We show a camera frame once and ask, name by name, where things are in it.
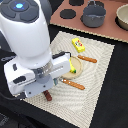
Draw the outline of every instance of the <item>pot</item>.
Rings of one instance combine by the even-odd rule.
[[[104,23],[106,10],[102,6],[96,5],[94,0],[90,1],[83,10],[83,23],[88,27],[100,27]]]
[[[128,4],[123,5],[117,9],[117,17],[119,25],[124,28],[125,30],[128,30]]]

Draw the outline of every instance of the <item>wooden stick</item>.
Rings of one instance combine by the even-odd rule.
[[[92,58],[89,58],[89,57],[85,57],[85,56],[81,56],[81,55],[78,55],[77,57],[80,58],[80,59],[82,59],[82,60],[89,61],[89,62],[93,62],[93,63],[96,63],[97,62],[96,59],[92,59]]]
[[[50,93],[48,92],[48,90],[44,91],[43,93],[44,93],[47,101],[51,101],[52,100],[52,97],[51,97]]]
[[[65,84],[71,85],[71,86],[73,86],[73,87],[76,87],[76,88],[78,88],[78,89],[81,89],[81,90],[84,90],[84,89],[85,89],[85,87],[84,87],[83,85],[74,83],[74,82],[69,81],[69,80],[66,80],[66,79],[63,79],[62,82],[65,83]]]

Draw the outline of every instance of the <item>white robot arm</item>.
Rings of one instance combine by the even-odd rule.
[[[4,65],[12,95],[32,97],[50,89],[53,79],[70,71],[70,53],[52,56],[48,0],[4,0],[0,4],[0,45],[16,57]]]

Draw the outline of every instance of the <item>yellow banana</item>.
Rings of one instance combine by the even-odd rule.
[[[72,65],[72,63],[71,63],[71,58],[69,59],[69,62],[70,62],[70,67],[71,67],[70,72],[76,73],[76,69],[73,67],[73,65]]]

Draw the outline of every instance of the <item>blue light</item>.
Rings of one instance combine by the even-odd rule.
[[[17,4],[16,7],[17,8],[22,8],[23,7],[23,4]]]

